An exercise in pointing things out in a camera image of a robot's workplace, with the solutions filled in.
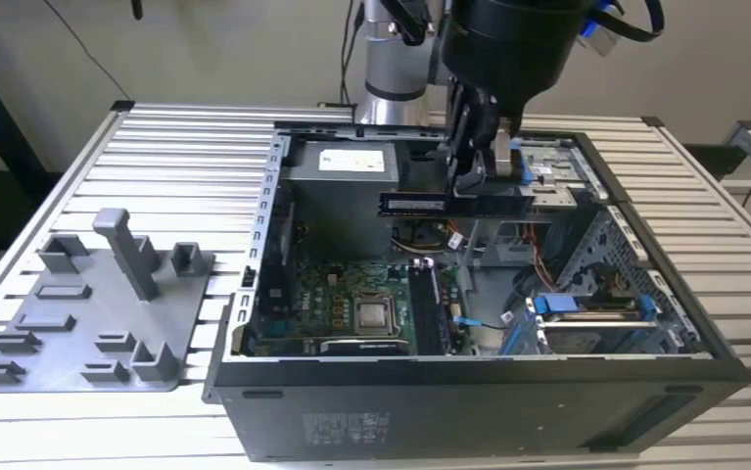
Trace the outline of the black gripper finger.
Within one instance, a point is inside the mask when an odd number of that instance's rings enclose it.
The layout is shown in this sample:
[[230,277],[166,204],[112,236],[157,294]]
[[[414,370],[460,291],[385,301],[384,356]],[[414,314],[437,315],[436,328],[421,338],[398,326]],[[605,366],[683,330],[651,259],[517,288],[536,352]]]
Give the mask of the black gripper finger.
[[511,123],[503,120],[488,148],[481,150],[484,176],[480,192],[513,192],[524,184],[523,153]]
[[492,144],[499,120],[496,98],[452,77],[445,115],[447,188],[456,198],[484,199],[493,195],[491,180],[496,177],[496,163]]

